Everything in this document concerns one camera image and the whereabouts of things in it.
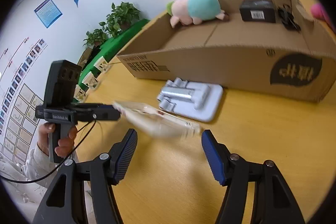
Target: small black box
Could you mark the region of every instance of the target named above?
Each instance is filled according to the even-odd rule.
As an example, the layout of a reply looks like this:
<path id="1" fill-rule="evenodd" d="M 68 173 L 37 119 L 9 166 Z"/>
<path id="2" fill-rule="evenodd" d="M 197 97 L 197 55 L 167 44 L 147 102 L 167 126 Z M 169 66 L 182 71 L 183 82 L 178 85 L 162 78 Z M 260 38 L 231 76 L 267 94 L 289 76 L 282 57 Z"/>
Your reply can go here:
<path id="1" fill-rule="evenodd" d="M 275 10 L 271 0 L 244 0 L 239 10 L 244 21 L 275 23 Z"/>

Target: blue framed notice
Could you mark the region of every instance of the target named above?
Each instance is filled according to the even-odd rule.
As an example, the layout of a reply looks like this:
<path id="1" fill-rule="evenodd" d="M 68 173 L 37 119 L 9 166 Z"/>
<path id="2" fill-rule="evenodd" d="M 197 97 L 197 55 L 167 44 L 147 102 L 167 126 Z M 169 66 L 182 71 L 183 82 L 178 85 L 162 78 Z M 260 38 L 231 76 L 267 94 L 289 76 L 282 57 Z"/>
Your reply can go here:
<path id="1" fill-rule="evenodd" d="M 34 12 L 46 28 L 49 28 L 62 15 L 52 0 L 45 0 Z"/>

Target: screw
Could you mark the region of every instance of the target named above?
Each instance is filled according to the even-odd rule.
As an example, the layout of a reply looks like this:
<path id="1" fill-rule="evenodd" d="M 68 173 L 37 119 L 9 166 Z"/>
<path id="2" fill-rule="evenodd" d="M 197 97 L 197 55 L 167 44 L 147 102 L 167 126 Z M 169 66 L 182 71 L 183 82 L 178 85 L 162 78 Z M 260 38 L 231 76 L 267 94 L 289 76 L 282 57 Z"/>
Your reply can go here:
<path id="1" fill-rule="evenodd" d="M 239 155 L 238 154 L 231 154 L 230 159 L 232 160 L 239 160 Z"/>
<path id="2" fill-rule="evenodd" d="M 274 162 L 271 161 L 271 160 L 267 160 L 267 161 L 265 162 L 265 164 L 266 164 L 268 167 L 273 167 L 273 166 L 274 166 Z"/>
<path id="3" fill-rule="evenodd" d="M 107 154 L 107 153 L 100 154 L 99 158 L 100 158 L 101 160 L 106 160 L 106 159 L 109 158 L 109 154 Z"/>
<path id="4" fill-rule="evenodd" d="M 73 160 L 68 159 L 68 160 L 66 160 L 66 161 L 64 162 L 64 165 L 69 166 L 69 165 L 72 164 L 72 162 L 73 162 Z"/>

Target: finger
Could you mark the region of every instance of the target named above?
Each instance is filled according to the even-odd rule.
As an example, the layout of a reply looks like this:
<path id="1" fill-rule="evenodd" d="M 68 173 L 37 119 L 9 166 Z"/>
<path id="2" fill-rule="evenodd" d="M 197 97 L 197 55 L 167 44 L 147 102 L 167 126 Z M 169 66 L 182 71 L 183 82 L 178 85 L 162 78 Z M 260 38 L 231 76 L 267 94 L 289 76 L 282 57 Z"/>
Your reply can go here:
<path id="1" fill-rule="evenodd" d="M 54 123 L 46 122 L 46 123 L 39 126 L 39 133 L 40 134 L 52 133 L 52 132 L 54 132 L 54 130 L 55 130 L 55 124 Z"/>
<path id="2" fill-rule="evenodd" d="M 58 146 L 55 148 L 55 153 L 57 154 L 57 156 L 65 158 L 66 156 L 68 156 L 68 154 L 71 152 L 71 150 L 68 147 L 61 147 Z"/>
<path id="3" fill-rule="evenodd" d="M 78 130 L 76 126 L 73 126 L 68 133 L 68 136 L 70 139 L 74 140 L 77 136 Z"/>
<path id="4" fill-rule="evenodd" d="M 58 140 L 58 145 L 61 147 L 70 147 L 72 148 L 74 146 L 75 142 L 70 138 L 63 138 Z"/>

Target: white sweater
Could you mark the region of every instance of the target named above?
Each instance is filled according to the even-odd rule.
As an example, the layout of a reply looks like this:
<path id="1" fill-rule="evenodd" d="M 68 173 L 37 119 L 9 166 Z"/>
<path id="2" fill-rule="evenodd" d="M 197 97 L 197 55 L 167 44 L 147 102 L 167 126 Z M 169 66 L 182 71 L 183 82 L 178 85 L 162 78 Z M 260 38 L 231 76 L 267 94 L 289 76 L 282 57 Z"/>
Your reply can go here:
<path id="1" fill-rule="evenodd" d="M 46 175 L 54 168 L 55 164 L 49 161 L 49 157 L 44 154 L 37 145 L 29 151 L 26 164 L 22 167 L 17 166 L 0 153 L 0 174 L 13 180 L 34 180 Z M 29 184 L 13 183 L 2 180 L 12 200 L 29 222 L 33 221 L 42 197 L 46 193 L 46 190 L 55 175 L 56 172 L 44 180 Z M 92 198 L 87 192 L 87 190 L 89 190 L 87 182 L 85 182 L 85 190 L 88 220 L 90 224 L 96 223 Z"/>

